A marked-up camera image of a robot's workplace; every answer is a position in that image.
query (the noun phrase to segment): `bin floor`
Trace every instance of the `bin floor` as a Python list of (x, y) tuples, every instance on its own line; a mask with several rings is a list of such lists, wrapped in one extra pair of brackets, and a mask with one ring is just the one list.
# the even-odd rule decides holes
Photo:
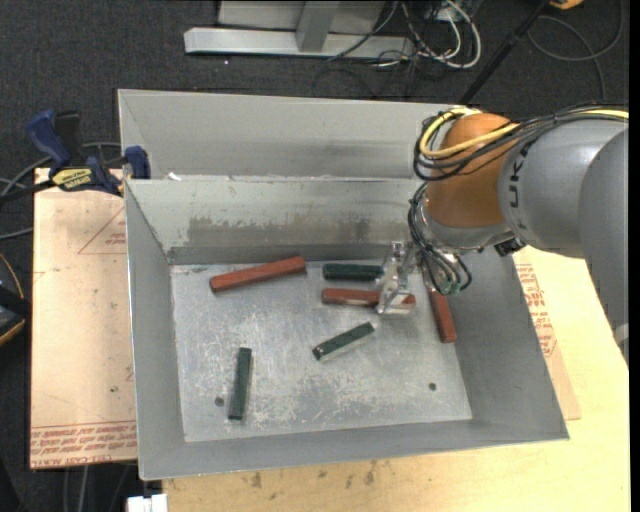
[[(468, 420), (454, 344), (443, 344), (419, 274), (408, 316), (320, 302), (324, 262), (307, 273), (213, 294), (214, 275), (250, 265), (171, 267), (182, 422), (187, 442)], [(357, 263), (379, 264), (379, 261)], [(312, 348), (365, 322), (376, 331), (328, 361)], [(245, 418), (227, 419), (240, 347), (253, 351)]]

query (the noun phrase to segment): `blue clamp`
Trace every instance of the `blue clamp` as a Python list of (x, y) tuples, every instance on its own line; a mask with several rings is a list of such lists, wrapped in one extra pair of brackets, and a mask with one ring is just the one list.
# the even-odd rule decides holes
[[(49, 180), (62, 190), (72, 192), (80, 190), (98, 190), (108, 194), (122, 194), (122, 180), (104, 168), (97, 157), (86, 158), (84, 166), (71, 166), (74, 155), (67, 149), (56, 132), (53, 110), (37, 114), (27, 124), (27, 134), (36, 147), (47, 154), (55, 165), (49, 170)], [(125, 178), (149, 179), (151, 168), (146, 152), (140, 146), (131, 146), (125, 150)]]

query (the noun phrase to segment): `red rectangular bar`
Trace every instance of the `red rectangular bar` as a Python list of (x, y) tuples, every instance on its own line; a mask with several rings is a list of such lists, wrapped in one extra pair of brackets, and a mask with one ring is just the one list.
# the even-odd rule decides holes
[(458, 339), (456, 326), (453, 323), (447, 298), (436, 291), (429, 290), (429, 300), (436, 325), (438, 326), (438, 332), (440, 333), (440, 341), (443, 343), (451, 343)]
[(373, 307), (380, 300), (380, 292), (351, 290), (348, 288), (325, 288), (320, 296), (323, 304)]
[(304, 258), (295, 256), (286, 260), (274, 261), (272, 263), (265, 263), (264, 265), (214, 276), (211, 278), (210, 285), (213, 293), (217, 293), (290, 274), (301, 274), (306, 272), (306, 270), (307, 266)]

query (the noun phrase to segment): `cardboard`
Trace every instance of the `cardboard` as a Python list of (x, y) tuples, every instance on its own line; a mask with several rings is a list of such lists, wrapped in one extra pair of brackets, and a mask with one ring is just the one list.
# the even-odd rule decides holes
[(531, 255), (535, 250), (527, 247), (514, 258), (516, 271), (522, 284), (527, 306), (531, 313), (531, 321), (536, 328), (540, 347), (544, 354), (553, 388), (562, 409), (565, 420), (578, 420), (581, 417), (580, 405), (571, 386), (569, 374), (564, 364), (564, 359), (553, 330), (553, 323), (547, 304), (545, 303), (544, 291), (540, 288), (538, 277), (532, 263)]
[(124, 202), (34, 199), (32, 469), (137, 456)]

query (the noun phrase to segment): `green rectangular bar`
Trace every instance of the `green rectangular bar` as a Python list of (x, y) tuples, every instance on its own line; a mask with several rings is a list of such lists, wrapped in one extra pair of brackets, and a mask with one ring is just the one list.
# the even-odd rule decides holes
[(229, 408), (230, 420), (241, 420), (247, 405), (249, 378), (251, 375), (251, 349), (240, 347), (236, 362), (236, 377), (233, 383), (233, 396)]
[(325, 279), (348, 279), (351, 281), (374, 281), (383, 274), (379, 265), (355, 263), (327, 263), (322, 267)]
[(375, 331), (375, 329), (370, 322), (361, 324), (350, 331), (342, 333), (335, 338), (331, 338), (330, 340), (315, 346), (312, 350), (313, 355), (318, 361), (328, 357), (329, 355), (337, 355), (346, 348), (353, 348), (354, 345), (352, 344), (355, 341), (368, 336), (373, 331)]

